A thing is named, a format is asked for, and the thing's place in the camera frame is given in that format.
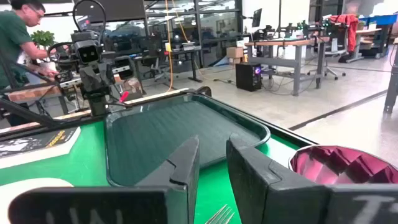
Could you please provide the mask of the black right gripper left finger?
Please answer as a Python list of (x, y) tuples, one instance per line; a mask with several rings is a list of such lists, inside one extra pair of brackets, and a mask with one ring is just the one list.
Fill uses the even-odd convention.
[(200, 141), (192, 136), (132, 187), (35, 187), (8, 193), (9, 224), (192, 224)]

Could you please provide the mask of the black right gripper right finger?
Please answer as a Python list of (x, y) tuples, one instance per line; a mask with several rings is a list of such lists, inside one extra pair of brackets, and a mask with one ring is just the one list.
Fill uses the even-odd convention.
[(398, 224), (398, 184), (318, 184), (237, 135), (226, 157), (243, 224)]

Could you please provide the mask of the silver metal fork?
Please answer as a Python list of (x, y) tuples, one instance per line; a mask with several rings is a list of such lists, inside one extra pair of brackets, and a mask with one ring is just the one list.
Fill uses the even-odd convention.
[(205, 224), (229, 224), (233, 219), (235, 212), (225, 204), (215, 214), (213, 214)]

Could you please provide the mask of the red faceted plastic cup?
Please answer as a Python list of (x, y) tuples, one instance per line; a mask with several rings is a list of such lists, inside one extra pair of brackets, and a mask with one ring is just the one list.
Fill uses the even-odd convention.
[(289, 169), (318, 184), (398, 184), (398, 168), (343, 146), (303, 147), (290, 159)]

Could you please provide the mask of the pale pink round plate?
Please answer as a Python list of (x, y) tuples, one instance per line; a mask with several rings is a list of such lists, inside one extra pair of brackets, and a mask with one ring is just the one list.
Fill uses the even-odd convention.
[(34, 178), (19, 180), (0, 186), (0, 224), (11, 224), (8, 219), (8, 208), (10, 203), (20, 194), (42, 187), (73, 187), (66, 180), (57, 178)]

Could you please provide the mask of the dark green plastic tray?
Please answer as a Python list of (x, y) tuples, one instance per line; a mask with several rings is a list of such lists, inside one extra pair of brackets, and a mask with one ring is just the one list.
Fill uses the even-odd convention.
[(198, 136), (200, 167), (226, 158), (226, 141), (237, 134), (257, 147), (269, 128), (246, 113), (205, 95), (180, 95), (107, 115), (104, 122), (106, 177), (133, 186), (154, 171), (183, 142)]

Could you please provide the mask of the black desk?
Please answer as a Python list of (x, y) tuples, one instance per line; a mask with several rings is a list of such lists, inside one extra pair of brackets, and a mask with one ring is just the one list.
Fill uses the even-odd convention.
[[(195, 63), (195, 56), (198, 50), (180, 50), (180, 51), (160, 51), (155, 55), (145, 55), (141, 54), (131, 54), (129, 55), (130, 59), (133, 62), (133, 69), (135, 71), (135, 77), (138, 79), (139, 83), (142, 87), (143, 95), (146, 94), (144, 89), (144, 85), (157, 85), (157, 84), (167, 84), (169, 87), (172, 87), (172, 80), (176, 81), (181, 78), (188, 78), (195, 82), (201, 83), (201, 80), (197, 78), (197, 64)], [(189, 61), (192, 67), (192, 74), (188, 75), (179, 75), (172, 73), (171, 69), (173, 69), (173, 56), (176, 55), (189, 55)], [(155, 72), (155, 75), (152, 78), (148, 78), (144, 80), (144, 73), (139, 70), (139, 62), (143, 60), (155, 60), (155, 65), (153, 68), (149, 70), (149, 72)]]

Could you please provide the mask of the black paperback book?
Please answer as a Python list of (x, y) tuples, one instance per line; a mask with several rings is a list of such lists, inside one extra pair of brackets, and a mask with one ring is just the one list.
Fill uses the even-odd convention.
[(0, 169), (66, 155), (80, 133), (75, 127), (0, 141)]

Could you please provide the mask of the black computer tower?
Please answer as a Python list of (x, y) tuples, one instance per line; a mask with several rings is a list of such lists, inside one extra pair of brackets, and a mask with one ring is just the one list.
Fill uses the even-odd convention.
[(236, 87), (246, 91), (256, 91), (262, 88), (262, 68), (258, 63), (239, 63), (235, 65)]

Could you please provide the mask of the brown cardboard box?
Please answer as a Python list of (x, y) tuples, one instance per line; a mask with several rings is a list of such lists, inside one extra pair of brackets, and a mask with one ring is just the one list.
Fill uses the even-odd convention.
[(228, 47), (226, 49), (226, 56), (228, 58), (243, 58), (244, 49), (242, 47)]

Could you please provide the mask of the grey office chair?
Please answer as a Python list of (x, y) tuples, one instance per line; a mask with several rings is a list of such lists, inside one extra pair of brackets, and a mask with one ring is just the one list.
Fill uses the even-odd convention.
[(339, 57), (347, 53), (346, 31), (343, 33), (332, 32), (328, 36), (328, 40), (321, 40), (318, 45), (318, 63), (316, 69), (309, 70), (307, 75), (333, 75), (334, 79), (338, 79), (338, 74), (333, 71), (328, 64), (327, 57)]

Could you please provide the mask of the wooden workbench grey legs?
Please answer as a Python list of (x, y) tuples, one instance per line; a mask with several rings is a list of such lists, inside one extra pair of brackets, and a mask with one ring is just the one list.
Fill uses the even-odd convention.
[[(266, 65), (268, 69), (264, 70), (262, 74), (269, 78), (268, 89), (271, 89), (274, 84), (274, 77), (289, 78), (293, 83), (293, 90), (290, 93), (293, 96), (299, 96), (301, 93), (301, 84), (303, 82), (311, 81), (315, 84), (315, 88), (321, 88), (323, 78), (323, 63), (325, 60), (325, 44), (330, 40), (329, 37), (311, 37), (309, 39), (277, 39), (277, 40), (254, 40), (245, 43), (248, 53), (248, 62)], [(306, 75), (302, 73), (302, 50), (306, 46), (318, 45), (317, 69), (313, 75)], [(253, 54), (255, 47), (262, 47), (267, 49), (266, 56), (257, 57)], [(280, 58), (278, 53), (274, 53), (274, 49), (278, 47), (294, 48), (294, 58), (286, 59)]]

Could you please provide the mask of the grey metal table leg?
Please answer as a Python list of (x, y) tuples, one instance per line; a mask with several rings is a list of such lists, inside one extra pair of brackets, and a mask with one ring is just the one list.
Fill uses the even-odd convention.
[(391, 77), (387, 89), (384, 112), (391, 114), (398, 98), (398, 37), (394, 39), (393, 50), (389, 58)]

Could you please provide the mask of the red cloth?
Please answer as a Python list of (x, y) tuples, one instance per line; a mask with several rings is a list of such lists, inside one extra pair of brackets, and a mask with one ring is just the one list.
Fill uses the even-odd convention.
[(347, 50), (353, 53), (356, 47), (356, 31), (359, 24), (359, 19), (356, 14), (340, 14), (330, 16), (329, 20), (334, 23), (345, 23), (348, 25), (348, 45)]

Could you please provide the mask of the wooden desk white legs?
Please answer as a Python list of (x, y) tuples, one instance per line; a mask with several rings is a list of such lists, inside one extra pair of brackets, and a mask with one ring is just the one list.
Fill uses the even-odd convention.
[(381, 28), (357, 30), (355, 48), (353, 53), (349, 54), (349, 58), (346, 60), (346, 63), (351, 63), (363, 59), (364, 57), (359, 51), (361, 49), (370, 50), (371, 47), (374, 45), (373, 36), (381, 30)]

